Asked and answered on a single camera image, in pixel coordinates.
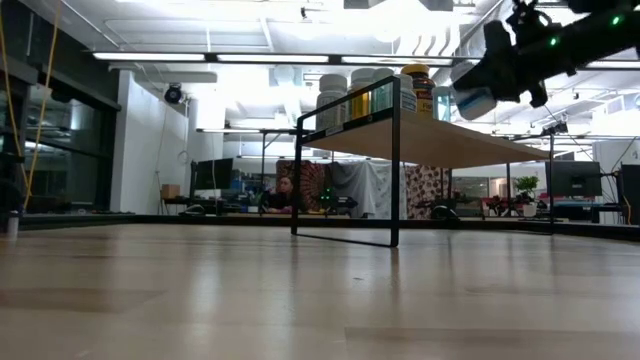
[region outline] potted plant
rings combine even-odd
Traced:
[[[537,176],[523,176],[515,179],[516,190],[522,193],[521,198],[523,200],[522,211],[525,217],[532,217],[536,215],[537,205],[534,201],[534,190],[538,187]]]

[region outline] yellow bottle cap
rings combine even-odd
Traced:
[[[425,73],[429,74],[429,66],[426,64],[409,64],[400,70],[402,74]]]

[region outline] cardboard box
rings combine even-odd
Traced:
[[[174,199],[176,196],[180,196],[180,185],[172,185],[172,184],[162,185],[163,199]]]

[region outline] person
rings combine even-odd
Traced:
[[[269,196],[267,212],[272,214],[290,214],[293,208],[293,182],[288,176],[278,180],[278,191]]]

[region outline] wooden floor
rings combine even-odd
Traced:
[[[0,241],[3,360],[637,360],[639,339],[632,244],[173,225]]]

